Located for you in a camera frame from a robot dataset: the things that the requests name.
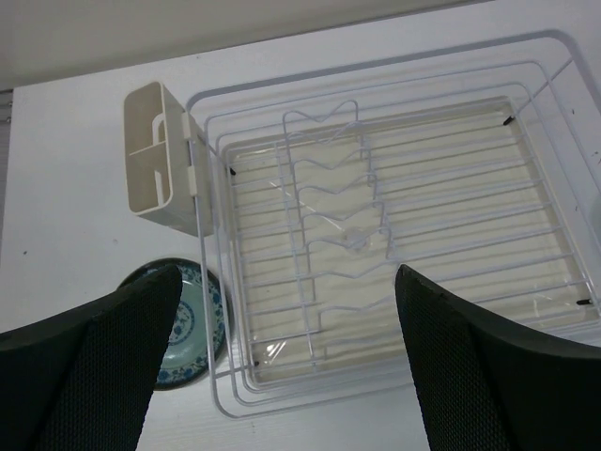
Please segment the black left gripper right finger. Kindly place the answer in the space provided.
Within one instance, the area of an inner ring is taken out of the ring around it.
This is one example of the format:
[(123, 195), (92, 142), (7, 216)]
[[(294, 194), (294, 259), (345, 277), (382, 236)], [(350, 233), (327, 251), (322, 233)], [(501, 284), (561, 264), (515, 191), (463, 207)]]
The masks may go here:
[(408, 265), (394, 290), (430, 449), (599, 449), (598, 347), (506, 319)]

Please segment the teal blue floral plate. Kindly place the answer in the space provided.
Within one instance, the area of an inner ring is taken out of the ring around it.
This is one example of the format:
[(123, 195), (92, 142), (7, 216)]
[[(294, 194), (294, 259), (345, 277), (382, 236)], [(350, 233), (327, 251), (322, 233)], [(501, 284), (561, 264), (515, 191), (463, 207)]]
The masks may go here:
[(229, 300), (220, 292), (219, 279), (202, 276), (198, 263), (184, 258), (163, 258), (138, 268), (121, 283), (129, 285), (165, 266), (178, 268), (182, 290), (168, 346), (162, 358), (155, 388), (175, 389), (208, 372), (208, 346), (218, 357), (225, 346), (225, 319)]

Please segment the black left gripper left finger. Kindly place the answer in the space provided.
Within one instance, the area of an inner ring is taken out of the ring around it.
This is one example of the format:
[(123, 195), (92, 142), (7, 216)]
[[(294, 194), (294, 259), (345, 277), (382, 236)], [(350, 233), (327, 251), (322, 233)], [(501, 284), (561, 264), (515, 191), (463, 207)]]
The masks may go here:
[(2, 449), (135, 449), (181, 291), (168, 265), (3, 333)]

